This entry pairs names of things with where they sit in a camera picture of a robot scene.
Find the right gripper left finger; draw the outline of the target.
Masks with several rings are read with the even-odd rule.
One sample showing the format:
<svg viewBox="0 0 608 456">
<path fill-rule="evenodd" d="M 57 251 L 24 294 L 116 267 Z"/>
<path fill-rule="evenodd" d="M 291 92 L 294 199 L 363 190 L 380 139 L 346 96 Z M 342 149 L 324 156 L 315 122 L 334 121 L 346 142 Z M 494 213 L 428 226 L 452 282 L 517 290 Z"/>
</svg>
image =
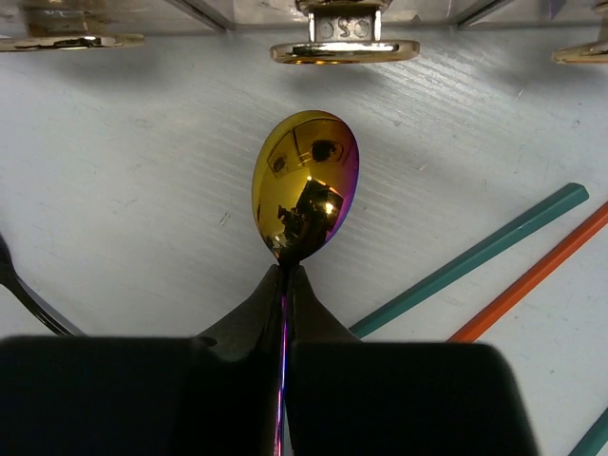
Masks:
<svg viewBox="0 0 608 456">
<path fill-rule="evenodd" d="M 270 268 L 194 337 L 3 340 L 2 453 L 282 454 L 282 283 Z"/>
</svg>

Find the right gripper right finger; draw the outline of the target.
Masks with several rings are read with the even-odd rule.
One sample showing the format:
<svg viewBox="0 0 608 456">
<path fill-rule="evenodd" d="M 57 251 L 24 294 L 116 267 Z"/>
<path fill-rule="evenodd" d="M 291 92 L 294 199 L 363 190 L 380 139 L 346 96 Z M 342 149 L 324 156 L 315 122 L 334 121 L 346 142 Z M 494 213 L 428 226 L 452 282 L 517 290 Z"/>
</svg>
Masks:
<svg viewBox="0 0 608 456">
<path fill-rule="evenodd" d="M 535 455 L 515 376 L 492 346 L 364 342 L 289 278 L 287 411 L 297 455 Z"/>
</svg>

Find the gold spoon purple handle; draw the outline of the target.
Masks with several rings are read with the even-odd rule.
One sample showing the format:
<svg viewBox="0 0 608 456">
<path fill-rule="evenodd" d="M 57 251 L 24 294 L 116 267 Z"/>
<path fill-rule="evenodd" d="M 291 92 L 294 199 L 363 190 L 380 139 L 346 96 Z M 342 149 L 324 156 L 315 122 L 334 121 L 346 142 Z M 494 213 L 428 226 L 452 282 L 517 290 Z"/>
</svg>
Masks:
<svg viewBox="0 0 608 456">
<path fill-rule="evenodd" d="M 274 455 L 284 452 L 290 274 L 337 233 L 351 208 L 358 176 L 359 151 L 351 129 L 322 110 L 300 111 L 281 121 L 256 161 L 253 215 L 261 239 L 278 263 L 271 306 L 272 322 L 278 329 Z"/>
</svg>

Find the black spoon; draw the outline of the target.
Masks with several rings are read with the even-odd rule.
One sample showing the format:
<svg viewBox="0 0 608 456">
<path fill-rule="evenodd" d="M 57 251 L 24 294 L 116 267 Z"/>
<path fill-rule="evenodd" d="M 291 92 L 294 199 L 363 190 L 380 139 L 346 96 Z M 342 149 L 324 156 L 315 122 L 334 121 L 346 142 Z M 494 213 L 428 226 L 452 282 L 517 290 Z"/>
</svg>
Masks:
<svg viewBox="0 0 608 456">
<path fill-rule="evenodd" d="M 39 296 L 18 274 L 10 249 L 1 237 L 1 285 L 45 327 L 58 335 L 83 336 L 85 333 Z"/>
</svg>

